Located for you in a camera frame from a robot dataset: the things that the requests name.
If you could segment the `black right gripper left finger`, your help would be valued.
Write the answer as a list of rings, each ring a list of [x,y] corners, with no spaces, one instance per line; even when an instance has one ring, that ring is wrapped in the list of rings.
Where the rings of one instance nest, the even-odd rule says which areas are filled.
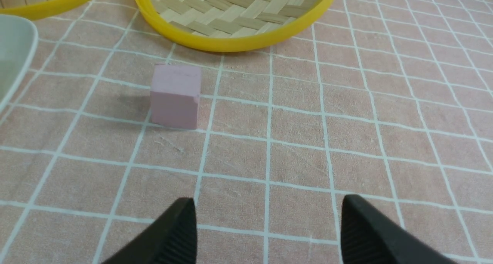
[[[104,264],[195,264],[198,252],[194,199],[180,197]]]

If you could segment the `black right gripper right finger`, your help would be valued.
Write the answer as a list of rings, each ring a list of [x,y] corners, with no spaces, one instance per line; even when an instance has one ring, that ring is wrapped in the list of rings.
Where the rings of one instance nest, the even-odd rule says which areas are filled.
[[[394,223],[358,194],[342,202],[340,250],[344,264],[453,264]]]

